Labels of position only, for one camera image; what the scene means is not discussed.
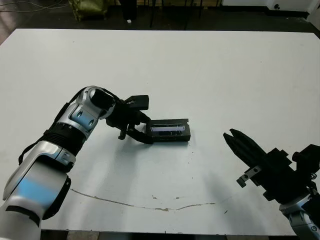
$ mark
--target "white tabletop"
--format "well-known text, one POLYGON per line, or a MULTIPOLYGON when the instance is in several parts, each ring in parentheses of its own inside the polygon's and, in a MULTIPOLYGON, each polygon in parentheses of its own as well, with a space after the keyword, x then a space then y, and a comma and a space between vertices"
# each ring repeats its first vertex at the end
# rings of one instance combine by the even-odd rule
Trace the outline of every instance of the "white tabletop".
POLYGON ((96 85, 148 94, 147 115, 189 118, 191 139, 121 141, 101 121, 69 173, 74 191, 42 228, 293 235, 261 187, 237 184, 247 167, 223 133, 290 157, 320 145, 319 66, 313 33, 17 29, 0 46, 0 189, 63 104, 96 85))

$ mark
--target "rectangular box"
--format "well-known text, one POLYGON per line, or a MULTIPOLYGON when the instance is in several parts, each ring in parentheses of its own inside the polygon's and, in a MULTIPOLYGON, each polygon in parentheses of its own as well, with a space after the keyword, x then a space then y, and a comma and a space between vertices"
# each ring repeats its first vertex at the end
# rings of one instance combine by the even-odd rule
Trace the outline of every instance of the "rectangular box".
POLYGON ((187 142, 191 137, 189 119, 151 120, 146 125, 146 134, 154 142, 187 142))

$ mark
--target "silver arm segment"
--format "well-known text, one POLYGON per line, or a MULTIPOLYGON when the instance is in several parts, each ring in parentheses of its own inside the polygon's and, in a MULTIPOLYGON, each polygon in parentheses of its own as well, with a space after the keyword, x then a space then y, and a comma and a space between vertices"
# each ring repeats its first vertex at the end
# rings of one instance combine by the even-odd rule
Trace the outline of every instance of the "silver arm segment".
POLYGON ((293 231, 301 240, 320 240, 319 227, 302 208, 309 200, 310 194, 287 204, 281 204, 279 210, 288 218, 293 231))
POLYGON ((98 119, 107 118, 115 107, 107 93, 108 109, 94 105, 96 90, 103 89, 89 86, 79 94, 9 178, 0 207, 0 240, 39 240, 41 220, 59 210, 71 184, 65 167, 72 168, 98 119), (72 141, 80 142, 75 147, 72 141))

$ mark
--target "scratch mark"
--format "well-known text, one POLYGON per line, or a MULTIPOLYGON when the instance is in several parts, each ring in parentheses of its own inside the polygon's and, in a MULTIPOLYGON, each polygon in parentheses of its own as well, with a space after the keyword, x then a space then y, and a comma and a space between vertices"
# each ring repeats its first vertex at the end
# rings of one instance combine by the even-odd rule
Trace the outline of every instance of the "scratch mark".
POLYGON ((216 204, 216 203, 215 202, 209 202, 209 203, 202 203, 202 204, 192 204, 192 205, 188 205, 188 206, 183 206, 183 207, 177 208, 175 210, 181 210, 181 209, 191 208, 191 207, 195 207, 195 206, 213 205, 213 204, 216 204))
POLYGON ((173 210, 171 208, 160 208, 160 207, 157 207, 157 208, 148 208, 146 207, 147 209, 154 209, 154 210, 161 210, 161 211, 164 211, 164 212, 169 212, 169 210, 173 210))
POLYGON ((91 195, 88 195, 88 194, 79 192, 79 191, 77 191, 77 190, 74 190, 73 188, 70 188, 70 190, 73 191, 73 192, 75 192, 75 193, 77 193, 77 194, 86 196, 86 197, 88 197, 88 198, 98 199, 98 200, 102 200, 102 201, 106 201, 106 202, 110 202, 110 203, 114 203, 114 204, 125 205, 125 206, 128 206, 128 207, 135 207, 134 205, 130 205, 130 204, 127 204, 127 203, 123 203, 123 202, 119 202, 119 201, 112 201, 112 200, 100 198, 100 197, 97 197, 97 196, 91 196, 91 195))
POLYGON ((149 209, 149 210, 159 210, 159 211, 163 211, 163 212, 169 212, 170 210, 172 211, 179 211, 182 209, 186 209, 186 208, 191 208, 191 207, 196 207, 196 206, 203 206, 203 205, 214 205, 216 203, 214 202, 209 202, 209 203, 202 203, 202 204, 192 204, 192 205, 188 205, 188 206, 183 206, 180 208, 160 208, 160 207, 156 207, 156 208, 152 208, 152 207, 146 207, 146 206, 135 206, 135 205, 131 205, 131 204, 127 204, 124 202, 120 202, 120 201, 113 201, 113 200, 109 200, 109 199, 105 199, 105 198, 101 198, 101 197, 97 197, 97 196, 91 196, 85 193, 82 193, 80 191, 74 190, 73 188, 70 188, 71 191, 80 194, 82 196, 88 197, 88 198, 92 198, 92 199, 97 199, 97 200, 101 200, 101 201, 105 201, 105 202, 109 202, 109 203, 114 203, 114 204, 120 204, 120 205, 124 205, 127 207, 134 207, 134 208, 139 208, 139 209, 149 209))

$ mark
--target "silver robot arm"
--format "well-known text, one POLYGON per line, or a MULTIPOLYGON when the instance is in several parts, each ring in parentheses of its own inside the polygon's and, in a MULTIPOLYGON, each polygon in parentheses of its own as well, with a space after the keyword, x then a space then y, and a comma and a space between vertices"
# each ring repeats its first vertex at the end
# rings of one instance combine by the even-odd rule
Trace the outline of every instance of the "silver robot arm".
POLYGON ((9 178, 0 207, 0 240, 39 240, 41 220, 52 217, 70 188, 67 172, 99 119, 114 111, 119 99, 89 86, 62 108, 49 130, 27 147, 9 178), (23 154, 33 149, 23 160, 23 154))

